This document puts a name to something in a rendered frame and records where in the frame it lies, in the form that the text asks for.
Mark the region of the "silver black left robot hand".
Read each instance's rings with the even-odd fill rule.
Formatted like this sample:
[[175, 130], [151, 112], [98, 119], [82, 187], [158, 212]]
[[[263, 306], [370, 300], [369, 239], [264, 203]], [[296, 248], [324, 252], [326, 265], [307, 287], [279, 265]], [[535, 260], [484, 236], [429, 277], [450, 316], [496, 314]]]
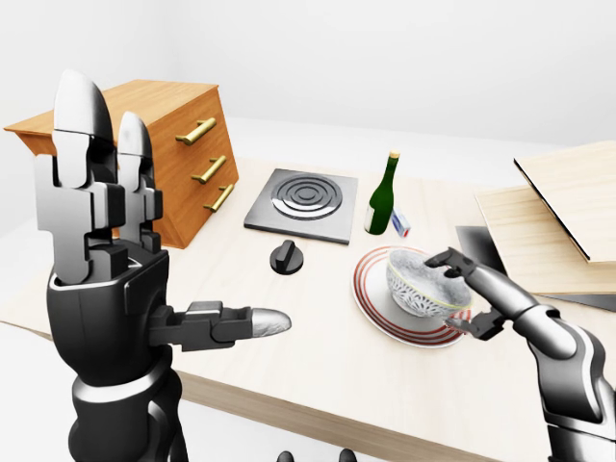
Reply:
[[58, 352], [83, 382], [127, 383], [172, 346], [228, 348], [291, 327], [271, 309], [167, 305], [169, 256], [153, 229], [163, 194], [148, 131], [131, 112], [114, 130], [100, 89], [72, 69], [57, 90], [52, 141], [55, 153], [35, 160], [38, 228], [54, 250], [47, 313]]

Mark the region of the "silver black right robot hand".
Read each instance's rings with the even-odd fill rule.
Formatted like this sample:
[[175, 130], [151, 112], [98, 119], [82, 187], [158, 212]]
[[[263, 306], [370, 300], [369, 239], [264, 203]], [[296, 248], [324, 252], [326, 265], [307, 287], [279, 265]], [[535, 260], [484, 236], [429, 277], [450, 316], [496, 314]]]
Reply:
[[450, 326], [487, 341], [511, 321], [513, 330], [527, 340], [548, 423], [616, 440], [616, 391], [603, 376], [605, 350], [597, 337], [561, 319], [557, 309], [540, 303], [507, 276], [453, 248], [424, 263], [447, 266], [446, 277], [463, 277], [491, 304], [489, 312], [471, 321], [449, 321]]

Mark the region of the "patterned white bowl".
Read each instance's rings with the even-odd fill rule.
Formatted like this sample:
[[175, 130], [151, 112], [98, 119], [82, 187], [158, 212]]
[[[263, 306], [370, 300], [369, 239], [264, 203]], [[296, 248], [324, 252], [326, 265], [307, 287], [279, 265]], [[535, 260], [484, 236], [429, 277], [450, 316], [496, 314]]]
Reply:
[[472, 307], [466, 284], [445, 277], [445, 268], [425, 264], [428, 255], [419, 250], [394, 247], [386, 257], [386, 282], [394, 302], [419, 318], [445, 318]]

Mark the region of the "white plate with red rings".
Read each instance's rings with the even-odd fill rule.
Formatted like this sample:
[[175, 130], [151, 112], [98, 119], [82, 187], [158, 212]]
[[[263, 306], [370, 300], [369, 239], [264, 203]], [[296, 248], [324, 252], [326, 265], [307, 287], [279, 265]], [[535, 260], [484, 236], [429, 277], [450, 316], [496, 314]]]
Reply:
[[361, 312], [388, 336], [414, 347], [439, 348], [457, 343], [463, 332], [441, 318], [412, 316], [396, 304], [386, 282], [387, 254], [393, 249], [415, 251], [424, 259], [428, 256], [422, 249], [398, 245], [383, 245], [365, 253], [352, 276], [352, 293]]

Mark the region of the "flat dark stove plate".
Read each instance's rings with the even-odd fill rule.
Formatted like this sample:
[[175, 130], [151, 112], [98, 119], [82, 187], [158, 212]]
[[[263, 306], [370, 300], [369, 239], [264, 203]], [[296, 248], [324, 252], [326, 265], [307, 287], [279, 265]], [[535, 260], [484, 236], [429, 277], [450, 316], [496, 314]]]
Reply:
[[277, 168], [244, 219], [244, 227], [348, 244], [358, 179]]

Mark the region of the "pale wood board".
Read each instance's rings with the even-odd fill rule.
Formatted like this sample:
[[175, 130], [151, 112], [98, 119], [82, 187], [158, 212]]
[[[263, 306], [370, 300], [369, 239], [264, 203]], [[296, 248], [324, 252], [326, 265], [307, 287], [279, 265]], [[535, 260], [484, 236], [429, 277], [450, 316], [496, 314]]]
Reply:
[[616, 295], [616, 263], [589, 263], [529, 186], [475, 195], [508, 276], [539, 295]]

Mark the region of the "wooden cabinet drawer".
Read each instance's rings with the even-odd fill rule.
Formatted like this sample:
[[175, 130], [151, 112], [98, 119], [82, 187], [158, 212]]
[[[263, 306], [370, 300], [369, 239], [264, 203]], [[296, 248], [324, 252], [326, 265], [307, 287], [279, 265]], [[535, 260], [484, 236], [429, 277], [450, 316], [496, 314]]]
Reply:
[[193, 163], [193, 158], [198, 156], [208, 139], [214, 135], [214, 129], [192, 145], [186, 145], [176, 137], [187, 136], [198, 127], [199, 120], [212, 117], [217, 121], [219, 128], [219, 106], [218, 88], [213, 88], [148, 126], [156, 171], [178, 167], [182, 161]]
[[[227, 160], [216, 174], [201, 185], [192, 180], [193, 174], [204, 173], [211, 165], [209, 159], [224, 155]], [[219, 186], [236, 184], [239, 179], [234, 155], [231, 151], [216, 154], [198, 154], [193, 163], [184, 161], [177, 174], [169, 183], [168, 211], [171, 223], [177, 232], [179, 243], [175, 246], [186, 247], [213, 213], [204, 209], [204, 204], [213, 203], [220, 195]]]
[[210, 117], [183, 127], [163, 159], [163, 190], [167, 208], [217, 201], [220, 190], [234, 184], [239, 174], [225, 123]]

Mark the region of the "pale wood panel black edge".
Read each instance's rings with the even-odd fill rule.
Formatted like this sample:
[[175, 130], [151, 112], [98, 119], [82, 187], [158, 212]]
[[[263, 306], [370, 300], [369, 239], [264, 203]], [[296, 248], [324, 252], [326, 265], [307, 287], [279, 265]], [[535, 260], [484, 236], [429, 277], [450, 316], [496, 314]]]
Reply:
[[616, 141], [599, 141], [514, 164], [587, 262], [616, 262]]

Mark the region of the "small white blue red box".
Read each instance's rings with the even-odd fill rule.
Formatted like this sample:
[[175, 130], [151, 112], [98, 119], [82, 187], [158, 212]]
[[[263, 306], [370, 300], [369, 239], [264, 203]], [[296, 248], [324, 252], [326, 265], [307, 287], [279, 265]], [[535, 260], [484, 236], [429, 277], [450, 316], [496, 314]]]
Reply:
[[400, 208], [393, 208], [393, 211], [391, 213], [391, 221], [398, 235], [402, 238], [406, 238], [411, 229], [411, 226]]

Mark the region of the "round black stove knob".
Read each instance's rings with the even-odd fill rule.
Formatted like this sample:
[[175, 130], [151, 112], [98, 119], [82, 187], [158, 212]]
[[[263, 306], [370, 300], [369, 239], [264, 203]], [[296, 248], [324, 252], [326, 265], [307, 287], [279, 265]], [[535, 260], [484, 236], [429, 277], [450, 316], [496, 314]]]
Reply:
[[278, 274], [291, 275], [298, 272], [304, 263], [302, 251], [292, 240], [285, 240], [269, 257], [270, 267]]

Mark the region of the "wooden cabinet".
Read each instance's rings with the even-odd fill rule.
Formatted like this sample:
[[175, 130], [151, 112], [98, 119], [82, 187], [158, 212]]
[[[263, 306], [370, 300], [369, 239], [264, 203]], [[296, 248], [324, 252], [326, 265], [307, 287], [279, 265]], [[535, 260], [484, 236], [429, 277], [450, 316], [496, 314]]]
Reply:
[[[114, 133], [118, 134], [119, 123], [123, 114], [127, 111], [137, 114], [146, 125], [148, 131], [148, 126], [152, 123], [181, 105], [195, 99], [199, 94], [213, 88], [218, 88], [218, 86], [215, 84], [134, 80], [105, 90], [103, 95], [110, 112]], [[220, 99], [219, 104], [220, 112], [218, 115], [225, 123], [227, 131]], [[162, 173], [162, 170], [156, 171], [154, 167], [156, 188], [163, 192], [164, 216], [156, 220], [153, 227], [161, 235], [162, 244], [177, 247], [175, 244], [179, 243], [179, 238], [167, 213], [168, 208], [166, 207], [165, 191], [162, 185]]]

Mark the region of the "green glass bottle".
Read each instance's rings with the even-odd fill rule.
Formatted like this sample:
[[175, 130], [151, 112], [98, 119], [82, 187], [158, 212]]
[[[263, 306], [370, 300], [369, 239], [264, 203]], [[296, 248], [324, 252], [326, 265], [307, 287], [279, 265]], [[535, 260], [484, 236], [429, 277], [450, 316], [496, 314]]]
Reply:
[[381, 235], [388, 226], [394, 208], [393, 183], [399, 156], [397, 150], [389, 153], [384, 175], [370, 198], [364, 223], [364, 228], [369, 234]]

